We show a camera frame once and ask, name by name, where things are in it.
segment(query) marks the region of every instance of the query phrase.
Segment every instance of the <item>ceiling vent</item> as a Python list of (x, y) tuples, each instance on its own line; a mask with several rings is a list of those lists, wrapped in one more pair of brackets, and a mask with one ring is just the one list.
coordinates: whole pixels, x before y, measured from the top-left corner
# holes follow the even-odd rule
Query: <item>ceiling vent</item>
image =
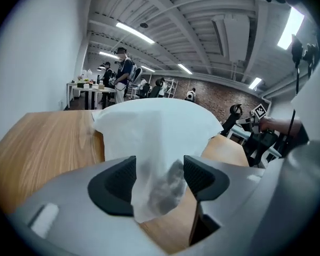
[(212, 18), (220, 52), (231, 62), (245, 61), (250, 22), (243, 14), (221, 14)]

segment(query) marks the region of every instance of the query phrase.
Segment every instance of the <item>ceiling light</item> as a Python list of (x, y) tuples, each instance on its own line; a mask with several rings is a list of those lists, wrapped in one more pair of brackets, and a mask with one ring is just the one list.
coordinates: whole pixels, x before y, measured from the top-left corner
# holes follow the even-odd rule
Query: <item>ceiling light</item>
[(304, 17), (305, 16), (303, 14), (293, 7), (290, 9), (288, 22), (277, 44), (279, 47), (286, 50), (290, 46), (292, 42), (292, 35), (296, 35), (298, 33)]
[(188, 74), (192, 74), (192, 72), (190, 70), (188, 70), (185, 66), (183, 66), (181, 63), (179, 63), (178, 66), (180, 68), (182, 68), (183, 70), (185, 70)]
[(141, 66), (141, 67), (142, 67), (142, 68), (144, 68), (144, 69), (146, 69), (146, 70), (149, 70), (149, 71), (155, 72), (155, 70), (150, 69), (150, 68), (148, 68), (148, 67), (146, 67), (146, 66)]
[(144, 39), (146, 42), (150, 43), (150, 44), (154, 44), (154, 41), (152, 39), (149, 39), (147, 36), (143, 35), (142, 33), (138, 32), (137, 30), (129, 27), (129, 26), (126, 26), (125, 24), (123, 23), (117, 23), (116, 26), (118, 28), (122, 28), (138, 37), (140, 37), (141, 39)]
[(252, 84), (250, 84), (249, 88), (250, 88), (250, 89), (254, 89), (254, 88), (261, 82), (261, 80), (262, 80), (262, 79), (260, 79), (260, 78), (256, 78), (256, 79), (252, 82)]
[(112, 58), (114, 58), (114, 59), (119, 60), (119, 57), (118, 57), (118, 56), (112, 55), (112, 54), (110, 54), (110, 53), (106, 53), (106, 52), (100, 51), (100, 55), (112, 57)]

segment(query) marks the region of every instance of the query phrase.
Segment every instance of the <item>brick wall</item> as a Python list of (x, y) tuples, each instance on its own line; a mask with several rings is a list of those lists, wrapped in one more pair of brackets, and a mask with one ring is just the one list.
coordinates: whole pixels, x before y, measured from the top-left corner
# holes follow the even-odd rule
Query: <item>brick wall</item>
[[(149, 80), (149, 75), (143, 75), (146, 80)], [(152, 75), (150, 85), (155, 86), (155, 81), (161, 76)], [(184, 99), (187, 91), (193, 87), (196, 89), (196, 103), (212, 112), (219, 121), (226, 121), (229, 117), (229, 109), (232, 105), (241, 103), (243, 116), (245, 117), (249, 112), (254, 109), (258, 104), (263, 104), (267, 109), (268, 104), (261, 99), (245, 93), (243, 91), (223, 86), (216, 83), (200, 81), (197, 79), (178, 78), (178, 87), (175, 92), (175, 98)]]

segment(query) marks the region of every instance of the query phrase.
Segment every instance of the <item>ceiling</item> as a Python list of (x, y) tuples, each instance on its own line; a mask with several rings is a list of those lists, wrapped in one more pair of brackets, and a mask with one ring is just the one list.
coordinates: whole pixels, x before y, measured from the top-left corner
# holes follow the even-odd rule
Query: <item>ceiling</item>
[[(160, 74), (187, 75), (223, 81), (247, 88), (255, 77), (262, 78), (259, 92), (268, 90), (292, 75), (294, 64), (290, 49), (277, 46), (288, 20), (290, 7), (264, 0), (92, 0), (88, 31), (91, 33), (87, 60), (96, 69), (108, 57), (99, 51), (112, 51), (123, 45), (137, 64), (150, 67)], [(237, 39), (236, 32), (220, 34), (226, 43), (244, 49), (246, 56), (231, 62), (222, 55), (212, 18), (216, 15), (246, 16), (246, 39)], [(116, 27), (122, 22), (155, 41), (144, 40)], [(148, 28), (140, 27), (146, 22)], [(297, 36), (305, 44), (315, 43), (314, 25), (304, 19)], [(186, 66), (193, 76), (182, 72), (178, 63)]]

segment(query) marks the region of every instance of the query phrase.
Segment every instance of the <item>white napkin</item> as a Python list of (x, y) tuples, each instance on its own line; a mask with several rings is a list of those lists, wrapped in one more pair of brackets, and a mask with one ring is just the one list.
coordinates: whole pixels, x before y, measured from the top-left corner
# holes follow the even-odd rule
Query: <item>white napkin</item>
[(104, 109), (94, 128), (103, 134), (105, 159), (135, 155), (131, 204), (137, 222), (175, 208), (186, 190), (183, 156), (200, 156), (223, 127), (205, 108), (169, 98), (139, 99)]

